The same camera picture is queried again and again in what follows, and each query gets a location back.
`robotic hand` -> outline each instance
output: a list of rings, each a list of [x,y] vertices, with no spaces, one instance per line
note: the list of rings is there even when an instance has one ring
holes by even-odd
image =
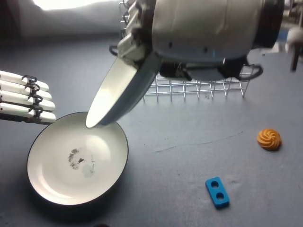
[[[0,119],[51,124],[55,104],[46,83],[32,76],[0,71]]]
[[[181,80],[247,80],[262,74],[250,65],[251,49],[271,48],[280,30],[284,0],[128,0],[125,35],[86,119],[109,124],[141,100],[158,72]],[[244,65],[257,68],[242,78]]]

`bright light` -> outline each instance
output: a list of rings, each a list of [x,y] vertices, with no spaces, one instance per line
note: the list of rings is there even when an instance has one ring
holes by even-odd
[[[33,0],[43,10],[72,9],[101,1],[110,0]]]

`gray table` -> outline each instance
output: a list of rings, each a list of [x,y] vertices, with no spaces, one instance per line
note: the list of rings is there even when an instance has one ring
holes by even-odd
[[[0,69],[38,77],[50,86],[57,117],[87,111],[114,57],[112,39],[3,45]],[[243,99],[195,95],[154,96],[119,123],[129,161],[107,211],[79,226],[264,227],[300,226],[303,214],[303,68],[289,73],[291,56],[251,62],[264,75]],[[27,189],[29,148],[44,126],[0,121],[0,226],[76,226],[43,215]],[[266,152],[256,142],[263,128],[280,132],[283,147]],[[231,204],[217,211],[205,180],[220,176]]]

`wire grid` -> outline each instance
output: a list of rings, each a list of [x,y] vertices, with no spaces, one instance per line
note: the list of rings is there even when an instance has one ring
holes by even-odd
[[[128,22],[129,16],[123,2],[119,3],[119,10],[122,18],[120,21],[121,31],[124,31],[126,30],[126,22]],[[244,66],[240,75],[248,76],[251,75],[253,71],[253,67]],[[159,95],[170,95],[170,98],[172,99],[172,96],[176,94],[182,94],[184,98],[186,98],[187,94],[196,94],[199,99],[201,93],[205,93],[205,95],[210,94],[213,98],[214,94],[218,92],[224,93],[227,98],[231,91],[240,91],[242,97],[245,97],[249,84],[249,80],[239,81],[236,78],[228,78],[212,82],[202,82],[198,80],[179,81],[170,80],[158,74],[149,90],[143,96],[143,100],[145,101],[146,96],[150,95],[155,95],[157,100]]]

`blue toy block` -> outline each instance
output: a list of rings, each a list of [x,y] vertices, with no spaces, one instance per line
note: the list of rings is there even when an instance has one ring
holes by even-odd
[[[217,209],[227,207],[229,205],[229,197],[219,177],[209,179],[205,182],[207,190]]]

